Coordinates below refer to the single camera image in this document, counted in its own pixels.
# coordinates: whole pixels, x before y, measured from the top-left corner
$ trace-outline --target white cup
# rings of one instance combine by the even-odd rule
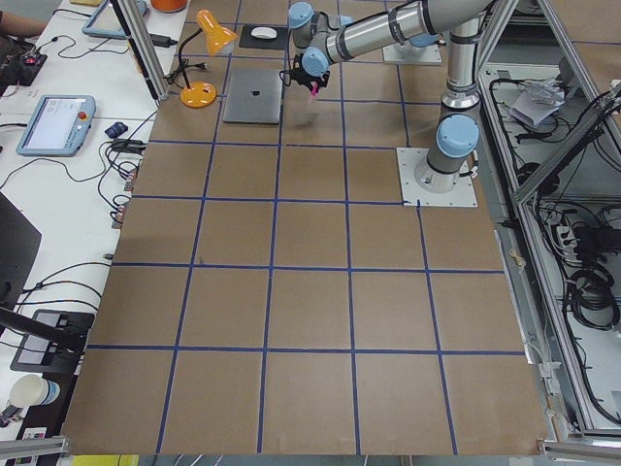
[[[60,385],[34,374],[23,376],[13,384],[9,400],[13,406],[27,408],[36,405],[48,405],[60,394]]]

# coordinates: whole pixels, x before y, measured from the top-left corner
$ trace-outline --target lamp shade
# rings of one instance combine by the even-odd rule
[[[180,12],[187,5],[187,0],[151,0],[151,7],[163,13]]]
[[[237,34],[226,27],[222,27],[212,12],[201,10],[196,14],[196,21],[205,32],[207,51],[209,55],[216,55],[221,49],[237,39]]]

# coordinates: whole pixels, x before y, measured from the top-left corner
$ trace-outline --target white table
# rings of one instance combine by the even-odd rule
[[[85,13],[92,13],[94,10],[73,5],[69,0],[63,0],[60,8]],[[147,29],[150,33],[178,39],[185,14],[186,10],[164,14],[150,8],[146,16]],[[58,12],[49,22],[37,45],[43,45],[56,36],[69,36],[77,44],[63,54],[76,56],[105,41],[82,34],[85,20],[85,17]],[[35,82],[29,87],[21,87],[15,95],[2,98],[0,112],[31,115],[39,98],[44,94],[92,95],[97,101],[97,116],[104,118],[143,119],[155,110],[155,104],[131,50],[123,55],[94,52],[78,59],[59,57],[58,52],[70,44],[69,39],[60,37],[56,42],[43,46],[41,52],[48,55],[48,61]],[[124,51],[127,46],[127,41],[110,40],[101,49]],[[164,73],[168,73],[175,59],[176,48],[172,46],[155,49]],[[5,94],[10,94],[13,90],[10,87]]]
[[[82,12],[94,9],[72,5],[63,0],[60,8]],[[170,36],[177,40],[183,26],[187,10],[176,14],[162,14],[150,9],[146,18],[149,32]],[[69,13],[59,12],[49,22],[38,45],[48,42],[52,37],[68,35],[77,45],[67,54],[80,54],[99,44],[102,39],[90,38],[82,34],[84,19]],[[67,164],[72,175],[78,179],[99,173],[102,162],[98,150],[109,141],[104,130],[115,121],[122,120],[129,126],[127,137],[147,119],[156,106],[147,90],[143,77],[139,74],[131,52],[123,55],[113,53],[92,53],[80,59],[63,59],[56,54],[69,44],[59,39],[42,52],[49,55],[47,63],[30,87],[19,88],[16,93],[0,99],[0,124],[27,122],[34,112],[41,95],[44,94],[88,94],[95,97],[97,112],[84,145],[74,157],[59,157]],[[104,46],[108,50],[125,50],[126,41],[110,41]],[[165,72],[175,59],[175,47],[157,49],[157,55]],[[148,140],[154,116],[140,129],[133,139]],[[0,128],[0,183],[16,167],[31,160],[17,155],[16,145],[23,128]],[[136,159],[135,155],[124,154],[121,159]],[[106,253],[114,253],[119,231],[112,229],[110,206],[97,193],[98,180],[87,183],[74,183],[69,180],[59,165],[36,162],[15,174],[2,189],[2,192],[18,207],[42,232],[43,238],[35,264],[26,286],[32,286],[47,275],[73,264],[87,261],[102,261]],[[115,171],[111,171],[102,184],[102,191],[108,199],[123,193],[124,181]],[[100,292],[103,291],[108,268],[85,266],[65,273],[62,278],[87,283]],[[79,299],[98,304],[92,291],[77,285],[51,286],[34,293],[30,301],[53,299]],[[46,309],[64,311],[92,312],[85,305],[63,303],[45,305]],[[24,307],[24,314],[32,316],[37,306]],[[5,331],[1,341],[18,345],[20,338]],[[0,346],[0,411],[8,399],[13,383],[24,373],[9,369],[15,350]],[[0,430],[0,441],[14,440],[20,424]]]

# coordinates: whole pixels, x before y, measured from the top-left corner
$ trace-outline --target silver laptop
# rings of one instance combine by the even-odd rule
[[[282,81],[279,70],[236,68],[231,71],[223,121],[278,124]]]

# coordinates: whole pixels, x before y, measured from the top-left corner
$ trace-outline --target white mouse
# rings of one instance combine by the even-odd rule
[[[250,35],[255,39],[271,41],[276,38],[278,33],[275,29],[272,29],[271,27],[259,26],[252,29],[252,31],[250,31]]]

